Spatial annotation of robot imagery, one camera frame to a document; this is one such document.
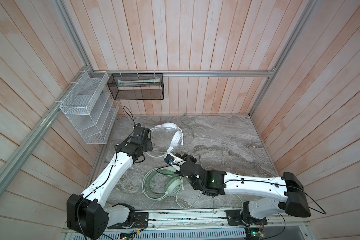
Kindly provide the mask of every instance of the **metal vent grate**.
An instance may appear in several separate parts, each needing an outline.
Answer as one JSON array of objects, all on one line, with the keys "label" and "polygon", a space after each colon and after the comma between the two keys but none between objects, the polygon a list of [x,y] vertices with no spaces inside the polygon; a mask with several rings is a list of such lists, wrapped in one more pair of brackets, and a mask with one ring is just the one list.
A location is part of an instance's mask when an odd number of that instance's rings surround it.
[{"label": "metal vent grate", "polygon": [[[120,238],[120,232],[106,231],[104,234],[113,239]],[[146,230],[139,234],[134,234],[133,239],[153,240],[153,239],[227,239],[245,238],[244,228],[225,228],[225,229],[183,229],[183,230]],[[108,239],[101,235],[101,240]],[[73,240],[85,240],[82,234],[76,233]]]}]

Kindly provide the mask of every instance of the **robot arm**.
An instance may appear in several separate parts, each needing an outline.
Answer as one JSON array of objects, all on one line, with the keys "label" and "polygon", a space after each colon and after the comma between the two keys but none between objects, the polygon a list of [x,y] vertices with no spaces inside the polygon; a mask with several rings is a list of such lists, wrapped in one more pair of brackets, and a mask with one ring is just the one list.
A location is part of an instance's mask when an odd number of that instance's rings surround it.
[{"label": "robot arm", "polygon": [[134,208],[117,204],[103,208],[121,176],[132,164],[145,160],[144,152],[153,149],[150,129],[135,124],[132,136],[115,146],[116,153],[96,180],[81,195],[72,194],[67,201],[67,226],[91,239],[98,239],[106,227],[116,223],[130,226]]},{"label": "robot arm", "polygon": [[[67,201],[68,228],[97,239],[109,226],[121,223],[129,227],[133,223],[132,206],[121,203],[105,209],[104,206],[125,171],[132,164],[143,162],[144,152],[153,149],[150,131],[136,124],[133,135],[115,146],[115,155],[97,179],[81,195],[71,195]],[[177,170],[176,174],[185,177],[194,190],[200,190],[204,195],[248,194],[264,197],[243,203],[241,220],[247,225],[280,212],[296,217],[311,216],[305,195],[299,191],[303,190],[302,184],[292,173],[285,172],[283,177],[260,178],[204,170],[195,164],[197,160],[194,157],[187,154],[168,153],[164,161]]]},{"label": "robot arm", "polygon": [[164,161],[175,167],[176,173],[184,176],[194,190],[200,190],[204,195],[246,194],[264,197],[243,203],[241,219],[245,223],[258,222],[282,212],[295,217],[311,216],[304,188],[290,172],[285,172],[282,177],[264,178],[204,170],[201,165],[195,164],[197,160],[194,157],[187,154],[169,153]]}]

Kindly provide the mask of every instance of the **aluminum frame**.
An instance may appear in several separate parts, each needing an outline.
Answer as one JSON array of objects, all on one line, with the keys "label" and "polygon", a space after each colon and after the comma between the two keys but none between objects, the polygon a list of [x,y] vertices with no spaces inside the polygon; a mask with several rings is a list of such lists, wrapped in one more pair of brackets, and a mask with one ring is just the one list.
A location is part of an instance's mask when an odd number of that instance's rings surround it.
[{"label": "aluminum frame", "polygon": [[[92,66],[88,60],[86,52],[84,51],[83,45],[77,35],[76,30],[69,18],[69,15],[66,11],[66,7],[62,0],[54,0],[54,5],[58,10],[58,13],[67,28],[69,35],[72,38],[77,50],[79,51],[82,61],[85,66],[81,71],[76,75],[74,80],[79,78],[82,75],[82,71],[92,69]],[[267,77],[269,78],[264,84],[259,96],[257,97],[253,108],[251,109],[250,116],[254,114],[256,108],[264,97],[264,94],[269,88],[269,85],[272,83],[274,77],[277,75],[279,69],[285,62],[288,57],[291,49],[295,45],[298,37],[301,35],[301,32],[309,20],[312,12],[317,5],[318,0],[310,0],[307,4],[306,9],[304,10],[302,16],[299,19],[297,26],[295,27],[293,34],[288,40],[287,45],[284,47],[282,54],[277,61],[277,64],[274,69],[267,71],[107,71],[109,73],[162,73],[164,77]],[[24,165],[26,160],[29,158],[33,150],[42,140],[46,132],[51,127],[52,123],[58,117],[60,112],[60,101],[65,98],[67,92],[72,88],[72,84],[60,95],[58,101],[48,110],[48,112],[43,116],[39,121],[38,125],[29,133],[26,139],[22,144],[16,149],[16,151],[11,155],[6,164],[0,170],[0,197],[10,185],[16,174],[19,172],[21,167]],[[104,158],[105,151],[108,145],[103,145],[99,149],[99,153],[95,160],[96,167],[93,168],[91,176],[89,179],[92,179],[94,175],[99,171],[101,166],[99,163],[102,162],[101,158]]]},{"label": "aluminum frame", "polygon": [[265,77],[273,76],[273,71],[107,71],[109,74],[113,73],[161,73],[163,77]]}]

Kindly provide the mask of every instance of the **black motor housing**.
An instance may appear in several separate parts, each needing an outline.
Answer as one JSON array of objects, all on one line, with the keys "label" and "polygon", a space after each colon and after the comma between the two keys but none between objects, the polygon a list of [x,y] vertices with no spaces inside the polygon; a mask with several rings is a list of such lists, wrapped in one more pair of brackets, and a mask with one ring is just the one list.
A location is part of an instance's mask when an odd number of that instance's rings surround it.
[{"label": "black motor housing", "polygon": [[301,182],[291,172],[284,172],[282,179],[285,181],[285,185],[288,186],[286,192],[288,199],[285,203],[279,203],[278,207],[283,209],[288,215],[294,217],[310,217],[311,212],[309,211],[305,193],[302,192],[304,191],[304,187]]}]

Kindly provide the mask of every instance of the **gray marble surface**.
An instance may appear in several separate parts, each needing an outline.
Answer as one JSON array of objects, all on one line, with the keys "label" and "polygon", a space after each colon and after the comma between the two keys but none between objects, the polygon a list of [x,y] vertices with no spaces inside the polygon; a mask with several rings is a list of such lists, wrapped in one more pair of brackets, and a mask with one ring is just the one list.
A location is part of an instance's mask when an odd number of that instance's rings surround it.
[{"label": "gray marble surface", "polygon": [[[201,161],[205,169],[207,166],[216,170],[236,173],[254,177],[276,176],[271,161],[269,160],[264,146],[247,115],[235,116],[144,116],[135,117],[135,122],[143,127],[152,128],[164,122],[173,122],[181,126],[184,132],[184,146],[174,152],[191,154]],[[132,131],[133,122],[129,117],[119,117],[115,121],[111,143],[108,146],[106,163],[112,159],[115,153],[114,146],[122,142]],[[150,153],[159,156],[158,152],[165,152],[173,137],[173,133],[160,131],[152,133],[154,150]],[[165,166],[164,158],[152,158],[146,155],[146,160],[140,164],[134,164],[121,177],[112,190],[106,207],[119,202],[130,204],[139,210],[148,209],[180,209],[176,204],[175,197],[168,196],[161,201],[148,199],[142,193],[142,180],[145,174],[155,168]],[[151,181],[151,188],[157,192],[163,192],[169,179],[163,175],[156,175]],[[199,191],[192,189],[184,180],[184,190],[178,193],[179,204],[187,207],[194,203]],[[241,200],[255,200],[258,197],[240,195]],[[219,195],[215,197],[215,207],[223,206],[240,207],[241,202],[236,195]],[[201,195],[198,202],[192,208],[212,208],[213,198]]]}]

